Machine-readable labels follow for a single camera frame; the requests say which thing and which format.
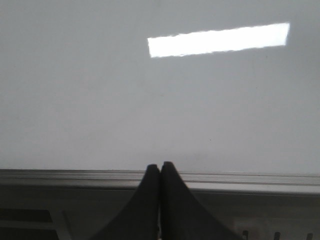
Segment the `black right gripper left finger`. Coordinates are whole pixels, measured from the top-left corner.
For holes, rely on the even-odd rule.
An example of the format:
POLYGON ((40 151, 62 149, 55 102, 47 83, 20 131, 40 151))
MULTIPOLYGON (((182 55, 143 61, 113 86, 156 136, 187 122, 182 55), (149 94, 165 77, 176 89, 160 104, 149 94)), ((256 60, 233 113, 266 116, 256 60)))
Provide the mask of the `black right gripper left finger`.
POLYGON ((132 198, 123 209, 91 238, 93 240, 157 240, 160 171, 147 166, 132 198))

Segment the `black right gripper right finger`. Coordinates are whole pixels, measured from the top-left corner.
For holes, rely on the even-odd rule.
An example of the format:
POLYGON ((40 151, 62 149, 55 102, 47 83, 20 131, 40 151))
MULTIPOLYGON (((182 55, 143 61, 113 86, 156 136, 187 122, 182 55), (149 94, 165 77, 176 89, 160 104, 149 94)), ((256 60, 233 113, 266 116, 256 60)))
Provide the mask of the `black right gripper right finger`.
POLYGON ((160 225, 163 240, 236 240, 194 197, 172 162, 160 173, 160 225))

